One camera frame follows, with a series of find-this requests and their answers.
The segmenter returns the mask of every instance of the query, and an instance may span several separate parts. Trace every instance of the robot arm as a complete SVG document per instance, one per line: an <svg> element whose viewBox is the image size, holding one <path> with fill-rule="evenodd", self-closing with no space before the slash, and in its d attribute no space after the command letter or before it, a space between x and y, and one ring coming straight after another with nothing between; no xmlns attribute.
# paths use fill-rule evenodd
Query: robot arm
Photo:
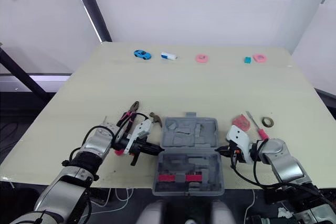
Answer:
<svg viewBox="0 0 336 224"><path fill-rule="evenodd" d="M235 161L249 164L254 161L261 161L272 166L276 179L283 186L278 191L269 190L271 191L271 201L289 200L296 210L295 218L305 224L324 221L336 224L336 213L323 200L322 195L320 195L316 186L312 184L310 177L300 162L290 155L284 141L269 139L263 145L262 141L252 143L247 134L234 125L226 138L229 142L229 147L226 152L223 152L223 155L234 155L236 157ZM314 195L297 189L299 186L315 192Z"/></svg>
<svg viewBox="0 0 336 224"><path fill-rule="evenodd" d="M98 168L110 148L118 150L122 148L127 153L135 155L133 165L140 152L158 155L162 150L145 140L150 134L152 123L149 119L144 120L126 137L122 126L119 128L106 121L93 127L87 136L96 129L94 135L83 142L73 159L62 163L65 167L38 198L34 212L19 217L11 224L78 223L86 206L91 206L88 188L94 180L99 179Z"/></svg>

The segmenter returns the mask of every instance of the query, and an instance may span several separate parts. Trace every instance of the red screwdriver handle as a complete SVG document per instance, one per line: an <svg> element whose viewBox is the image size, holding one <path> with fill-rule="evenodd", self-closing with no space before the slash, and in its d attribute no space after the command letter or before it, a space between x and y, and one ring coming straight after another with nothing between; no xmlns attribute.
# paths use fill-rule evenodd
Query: red screwdriver handle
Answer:
<svg viewBox="0 0 336 224"><path fill-rule="evenodd" d="M268 139L268 135L266 134L266 132L264 130L258 129L258 133L259 133L259 136L261 137L262 140Z"/></svg>

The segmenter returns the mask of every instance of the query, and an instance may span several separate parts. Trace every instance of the screwdriver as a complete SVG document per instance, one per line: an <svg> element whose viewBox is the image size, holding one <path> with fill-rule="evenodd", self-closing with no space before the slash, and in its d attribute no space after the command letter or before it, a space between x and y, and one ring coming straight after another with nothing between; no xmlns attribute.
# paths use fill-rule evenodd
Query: screwdriver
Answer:
<svg viewBox="0 0 336 224"><path fill-rule="evenodd" d="M257 128L258 128L257 131L258 131L259 136L261 137L261 139L262 140L268 139L268 135L266 134L266 132L263 129L259 128L258 124L256 123L256 121L254 121L253 116L250 114L250 112L246 111L246 114L254 122L254 124L257 126Z"/></svg>

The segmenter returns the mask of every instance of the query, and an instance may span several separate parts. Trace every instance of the tape roll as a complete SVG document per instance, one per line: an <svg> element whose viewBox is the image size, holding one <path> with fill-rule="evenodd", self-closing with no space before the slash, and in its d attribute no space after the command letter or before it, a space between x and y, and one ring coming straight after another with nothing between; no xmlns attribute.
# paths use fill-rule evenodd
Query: tape roll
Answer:
<svg viewBox="0 0 336 224"><path fill-rule="evenodd" d="M264 116L261 120L263 126L271 128L274 125L274 121L272 118L269 118L268 116Z"/></svg>

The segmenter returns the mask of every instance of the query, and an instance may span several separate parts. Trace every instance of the white eraser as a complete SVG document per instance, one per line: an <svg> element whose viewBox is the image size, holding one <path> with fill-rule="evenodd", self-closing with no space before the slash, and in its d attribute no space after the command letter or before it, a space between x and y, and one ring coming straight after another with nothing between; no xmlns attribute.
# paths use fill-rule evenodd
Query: white eraser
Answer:
<svg viewBox="0 0 336 224"><path fill-rule="evenodd" d="M162 52L161 57L164 58L164 59L167 59L167 60L176 60L177 59L176 55L170 54L168 52Z"/></svg>

